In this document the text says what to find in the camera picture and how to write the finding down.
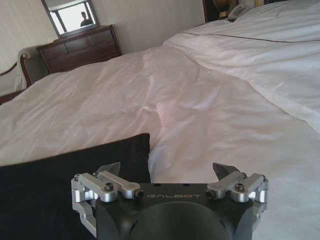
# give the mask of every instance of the black cushion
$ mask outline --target black cushion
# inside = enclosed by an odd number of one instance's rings
[[[0,238],[95,239],[72,210],[71,179],[121,163],[119,176],[149,183],[150,135],[0,168]]]

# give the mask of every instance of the chair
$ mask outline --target chair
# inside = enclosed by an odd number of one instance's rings
[[[10,101],[32,84],[49,75],[37,47],[21,49],[17,54],[17,62],[9,70],[0,73],[0,104]]]

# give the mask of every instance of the silver metal clamp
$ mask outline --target silver metal clamp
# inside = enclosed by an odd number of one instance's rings
[[[245,173],[233,171],[220,181],[209,183],[205,195],[208,199],[223,199],[226,192],[237,203],[253,200],[253,230],[260,222],[261,214],[268,206],[269,180],[266,176],[254,173],[247,177]]]
[[[97,237],[97,223],[92,205],[87,201],[100,198],[110,203],[117,199],[118,192],[126,199],[141,199],[143,191],[136,182],[129,182],[108,171],[77,174],[71,180],[72,209],[79,212],[81,223]]]

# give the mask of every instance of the white bedding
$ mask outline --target white bedding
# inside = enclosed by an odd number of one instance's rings
[[[320,11],[319,0],[284,0],[273,4],[266,4],[256,7],[244,15],[241,15],[236,21],[252,21],[255,18],[277,18],[284,16],[296,16],[318,13]]]
[[[320,40],[319,17],[285,18],[186,32]],[[213,161],[265,174],[269,207],[254,239],[320,239],[320,42],[261,42],[181,33],[49,75],[0,106],[0,166],[147,132],[153,182],[216,181]]]

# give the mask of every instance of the bolt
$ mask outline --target bolt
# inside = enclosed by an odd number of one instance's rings
[[[207,190],[205,192],[205,196],[209,200],[215,200],[216,199],[216,193],[214,191],[212,191],[212,190]]]
[[[114,189],[114,184],[112,182],[107,182],[104,185],[104,190],[106,191],[112,191]]]
[[[134,191],[133,193],[134,200],[142,199],[143,197],[144,197],[144,192],[141,189]]]
[[[237,183],[236,185],[234,185],[234,188],[239,192],[243,192],[245,190],[245,185],[243,185],[242,183]]]
[[[79,176],[80,176],[80,174],[74,175],[74,179],[75,179],[76,181],[78,181],[78,180],[79,180]]]

